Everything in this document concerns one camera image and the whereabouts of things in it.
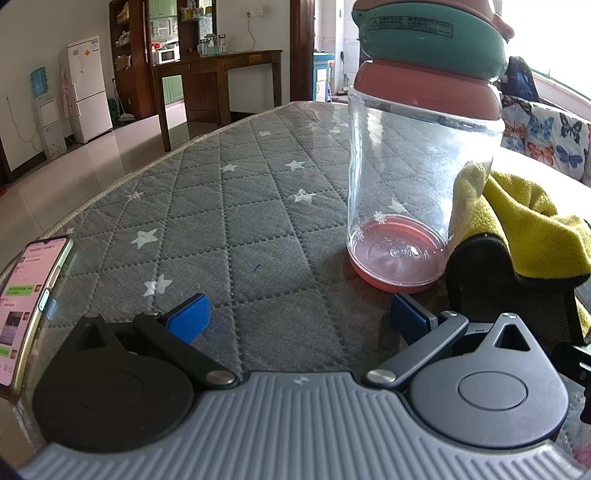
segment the pink bottle bottom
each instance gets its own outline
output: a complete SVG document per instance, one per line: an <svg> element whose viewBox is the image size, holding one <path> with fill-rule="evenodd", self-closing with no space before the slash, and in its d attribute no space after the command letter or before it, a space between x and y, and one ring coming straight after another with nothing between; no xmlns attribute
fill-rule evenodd
<svg viewBox="0 0 591 480"><path fill-rule="evenodd" d="M403 215L386 215L384 223L367 221L349 243L357 274L390 293L426 290L443 275L447 262L442 238Z"/></svg>

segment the label sticker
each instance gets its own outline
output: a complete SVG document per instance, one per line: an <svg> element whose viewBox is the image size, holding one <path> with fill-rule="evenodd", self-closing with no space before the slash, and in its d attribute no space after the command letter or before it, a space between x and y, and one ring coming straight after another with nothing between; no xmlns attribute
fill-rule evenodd
<svg viewBox="0 0 591 480"><path fill-rule="evenodd" d="M451 23L406 15L372 18L369 22L369 30L414 30L453 38L453 24Z"/></svg>

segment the green cabinet door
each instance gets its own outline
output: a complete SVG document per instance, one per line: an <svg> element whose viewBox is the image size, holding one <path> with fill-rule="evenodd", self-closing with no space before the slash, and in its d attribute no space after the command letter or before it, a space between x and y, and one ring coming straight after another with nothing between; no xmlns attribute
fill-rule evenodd
<svg viewBox="0 0 591 480"><path fill-rule="evenodd" d="M168 105L169 103L172 103L173 101L171 100L171 96L170 96L170 78L171 77L165 77L162 79L162 88L164 90L164 104Z"/></svg>
<svg viewBox="0 0 591 480"><path fill-rule="evenodd" d="M177 0L158 0L160 2L161 17L177 16Z"/></svg>
<svg viewBox="0 0 591 480"><path fill-rule="evenodd" d="M150 0L148 8L150 9L150 18L160 16L160 0Z"/></svg>
<svg viewBox="0 0 591 480"><path fill-rule="evenodd" d="M169 87L170 87L170 100L172 102L178 102L179 100L182 100L184 95L183 95L183 77L181 77L180 75L177 75L175 77L169 77L168 78L170 83L169 83Z"/></svg>

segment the blue foam pad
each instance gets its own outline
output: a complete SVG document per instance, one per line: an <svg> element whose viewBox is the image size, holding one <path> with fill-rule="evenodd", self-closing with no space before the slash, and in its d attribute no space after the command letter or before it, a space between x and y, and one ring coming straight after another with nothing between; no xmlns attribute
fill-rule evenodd
<svg viewBox="0 0 591 480"><path fill-rule="evenodd" d="M166 328L190 345L207 328L211 317L211 302L207 295L201 295L170 317Z"/></svg>
<svg viewBox="0 0 591 480"><path fill-rule="evenodd" d="M392 297L390 321L408 345L431 331L429 319L413 309L399 294Z"/></svg>

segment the smartphone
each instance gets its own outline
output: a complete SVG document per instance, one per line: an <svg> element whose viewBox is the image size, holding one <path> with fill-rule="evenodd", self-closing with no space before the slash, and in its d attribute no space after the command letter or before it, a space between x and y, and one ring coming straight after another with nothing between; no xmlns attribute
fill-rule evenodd
<svg viewBox="0 0 591 480"><path fill-rule="evenodd" d="M47 298L73 241L57 236L31 242L0 295L0 397L16 399Z"/></svg>

